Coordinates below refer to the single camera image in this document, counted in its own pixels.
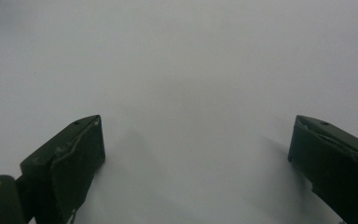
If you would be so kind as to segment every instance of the white background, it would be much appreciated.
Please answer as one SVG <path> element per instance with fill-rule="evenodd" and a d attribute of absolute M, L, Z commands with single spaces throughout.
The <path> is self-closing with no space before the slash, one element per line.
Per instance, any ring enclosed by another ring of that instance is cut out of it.
<path fill-rule="evenodd" d="M 100 114 L 76 224 L 338 224 L 297 114 L 358 137 L 358 1 L 0 0 L 0 175 Z"/>

